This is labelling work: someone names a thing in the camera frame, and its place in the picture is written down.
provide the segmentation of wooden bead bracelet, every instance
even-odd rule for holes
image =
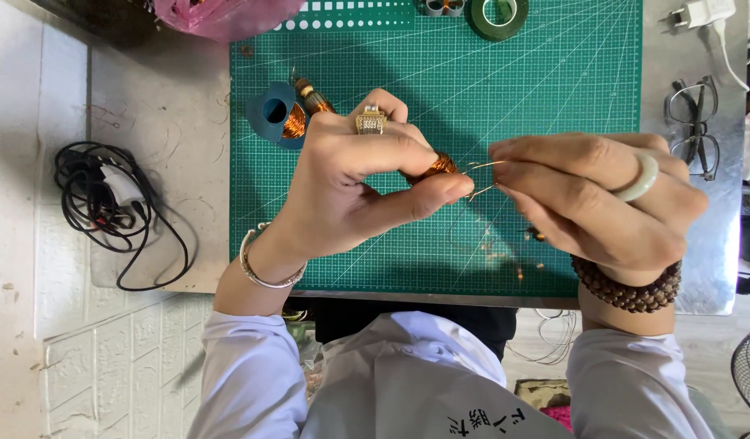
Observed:
[[[681,261],[667,267],[660,277],[643,287],[620,284],[605,276],[597,264],[571,255],[572,267],[581,283],[605,303],[631,313],[653,313],[675,301],[681,282]]]

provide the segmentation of person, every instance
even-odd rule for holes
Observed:
[[[365,105],[385,112],[383,134],[356,133]],[[405,104],[383,90],[348,116],[311,118],[285,204],[247,247],[258,280],[282,283],[310,259],[425,219],[473,190],[462,174],[385,195],[362,183],[396,170],[419,176],[438,158],[407,119]],[[637,152],[654,157],[659,174],[625,203],[612,192],[638,180]],[[687,229],[707,208],[686,165],[656,135],[519,137],[495,142],[489,154],[503,162],[492,166],[497,187],[547,242],[626,285],[648,285],[679,261]],[[238,259],[225,269],[204,329],[202,394],[189,438],[712,438],[689,400],[672,305],[628,313],[579,287],[583,333],[567,369],[570,433],[506,389],[504,342],[492,328],[512,337],[515,313],[507,309],[478,307],[459,323],[463,311],[446,318],[448,309],[436,315],[401,304],[358,328],[346,324],[347,334],[324,340],[323,382],[308,405],[297,346],[281,317],[290,291],[257,283]],[[471,322],[478,319],[484,325]]]

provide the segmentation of bracelet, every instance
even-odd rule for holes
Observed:
[[[651,284],[631,287],[605,276],[597,264],[572,254],[571,257],[581,283],[590,293],[616,308],[631,313],[653,313],[675,302],[681,282],[681,261],[667,267]]]
[[[259,223],[258,229],[264,230],[267,228],[267,226],[270,225],[270,223]],[[302,279],[302,275],[305,274],[307,263],[302,265],[302,268],[300,268],[296,273],[292,274],[288,279],[283,280],[282,282],[279,282],[277,284],[269,284],[267,282],[264,282],[263,280],[259,279],[259,277],[255,273],[253,273],[253,269],[250,268],[250,264],[248,264],[249,247],[246,244],[248,243],[248,240],[250,240],[250,238],[254,237],[255,235],[256,229],[248,230],[248,233],[246,233],[245,237],[243,238],[243,243],[239,245],[239,264],[243,267],[243,272],[245,272],[245,275],[248,276],[256,284],[267,288],[285,288],[299,282],[299,280]]]

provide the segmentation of hand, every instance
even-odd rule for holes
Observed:
[[[382,135],[356,133],[355,117],[364,105],[386,113]],[[431,176],[386,195],[362,183],[371,174],[396,170],[419,176],[438,159],[407,119],[408,107],[384,90],[367,95],[350,115],[313,115],[286,202],[256,242],[270,237],[304,260],[346,252],[470,193],[473,181],[461,174]]]
[[[630,203],[612,191],[635,183],[637,152],[652,155],[660,173]],[[653,282],[686,251],[685,235],[708,206],[689,185],[689,170],[656,135],[565,134],[518,137],[489,148],[494,182],[556,248],[595,261],[626,285]]]

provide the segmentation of white shirt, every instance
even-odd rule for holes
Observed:
[[[435,315],[383,314],[326,344],[310,404],[280,316],[213,313],[203,343],[189,439],[713,439],[689,402],[672,335],[582,333],[567,371],[573,434],[508,391],[497,357],[475,336]]]

